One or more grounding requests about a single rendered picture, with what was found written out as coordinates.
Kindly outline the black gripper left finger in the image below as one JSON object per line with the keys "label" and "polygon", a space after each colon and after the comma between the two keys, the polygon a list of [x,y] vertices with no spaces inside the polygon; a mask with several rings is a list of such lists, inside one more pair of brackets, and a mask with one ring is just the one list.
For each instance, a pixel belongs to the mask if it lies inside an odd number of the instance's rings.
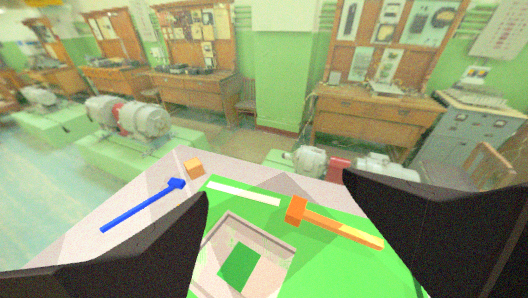
{"label": "black gripper left finger", "polygon": [[186,298],[208,211],[196,192],[96,258],[0,271],[0,298]]}

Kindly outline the blue putter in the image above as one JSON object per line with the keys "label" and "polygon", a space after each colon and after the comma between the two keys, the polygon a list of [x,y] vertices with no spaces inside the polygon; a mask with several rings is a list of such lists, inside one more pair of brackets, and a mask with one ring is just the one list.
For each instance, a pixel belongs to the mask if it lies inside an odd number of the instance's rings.
{"label": "blue putter", "polygon": [[162,190],[160,193],[156,194],[155,196],[151,197],[150,199],[147,199],[146,201],[140,203],[135,208],[125,212],[120,217],[110,221],[110,223],[102,226],[100,229],[100,232],[105,233],[110,228],[112,229],[114,226],[118,225],[121,221],[125,221],[125,219],[132,216],[134,213],[139,212],[141,209],[145,208],[146,206],[150,205],[150,203],[157,201],[158,199],[162,198],[162,196],[166,195],[167,193],[171,192],[175,188],[182,189],[185,186],[185,181],[180,179],[171,178],[168,182],[169,187]]}

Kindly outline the orange-brown cube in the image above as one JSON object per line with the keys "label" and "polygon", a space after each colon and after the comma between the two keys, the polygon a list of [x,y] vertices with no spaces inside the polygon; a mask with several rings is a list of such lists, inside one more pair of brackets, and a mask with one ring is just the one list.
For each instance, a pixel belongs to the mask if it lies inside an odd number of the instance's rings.
{"label": "orange-brown cube", "polygon": [[191,160],[188,160],[184,162],[183,164],[192,181],[205,174],[201,161],[197,157]]}

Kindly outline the green flat mat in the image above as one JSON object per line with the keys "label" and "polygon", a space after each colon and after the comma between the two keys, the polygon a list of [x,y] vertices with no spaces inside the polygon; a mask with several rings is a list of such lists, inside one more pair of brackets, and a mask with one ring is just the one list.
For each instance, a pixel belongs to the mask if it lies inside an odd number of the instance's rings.
{"label": "green flat mat", "polygon": [[[214,182],[281,199],[279,207],[207,187]],[[205,235],[226,210],[285,241],[296,252],[284,260],[288,269],[276,298],[418,298],[411,271],[400,260],[372,222],[354,214],[307,202],[306,209],[384,240],[376,251],[350,238],[302,219],[295,227],[285,222],[292,197],[212,174],[206,191],[209,211]]]}

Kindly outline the white flat bar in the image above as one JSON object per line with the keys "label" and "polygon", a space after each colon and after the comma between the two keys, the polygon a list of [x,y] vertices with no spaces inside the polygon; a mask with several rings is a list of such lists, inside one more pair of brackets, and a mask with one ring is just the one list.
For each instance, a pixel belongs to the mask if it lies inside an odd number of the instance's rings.
{"label": "white flat bar", "polygon": [[267,204],[278,206],[278,207],[279,207],[280,200],[281,200],[281,199],[277,199],[277,198],[273,198],[273,197],[269,197],[269,196],[265,196],[265,195],[261,195],[261,194],[257,194],[257,193],[253,193],[253,192],[249,192],[249,191],[246,191],[246,190],[242,190],[242,189],[238,189],[238,188],[234,188],[234,187],[230,187],[230,186],[226,186],[226,185],[222,185],[222,184],[218,184],[218,183],[214,183],[214,182],[209,182],[207,184],[207,187],[210,188],[210,189],[222,191],[222,192],[225,192],[225,193],[237,195],[237,196],[240,196],[240,197],[252,199],[252,200],[255,200],[255,201],[267,203]]}

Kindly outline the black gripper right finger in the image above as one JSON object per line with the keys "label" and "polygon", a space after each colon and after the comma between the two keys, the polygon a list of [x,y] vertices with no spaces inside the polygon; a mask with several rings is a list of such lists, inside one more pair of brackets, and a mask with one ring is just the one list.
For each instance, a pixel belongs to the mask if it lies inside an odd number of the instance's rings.
{"label": "black gripper right finger", "polygon": [[487,298],[528,222],[528,182],[465,192],[350,167],[342,181],[430,298]]}

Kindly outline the orange mallet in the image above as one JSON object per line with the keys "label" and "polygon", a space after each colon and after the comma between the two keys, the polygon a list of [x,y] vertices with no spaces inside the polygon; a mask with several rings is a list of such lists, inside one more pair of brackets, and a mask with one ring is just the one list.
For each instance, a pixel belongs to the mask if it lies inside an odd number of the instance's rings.
{"label": "orange mallet", "polygon": [[285,222],[298,227],[301,224],[302,219],[310,222],[321,228],[326,228],[338,235],[345,238],[350,238],[362,245],[366,245],[373,248],[376,251],[381,251],[384,248],[384,240],[367,234],[363,231],[358,231],[355,228],[347,226],[343,223],[336,222],[327,217],[319,215],[306,209],[308,200],[293,195],[289,208],[285,215]]}

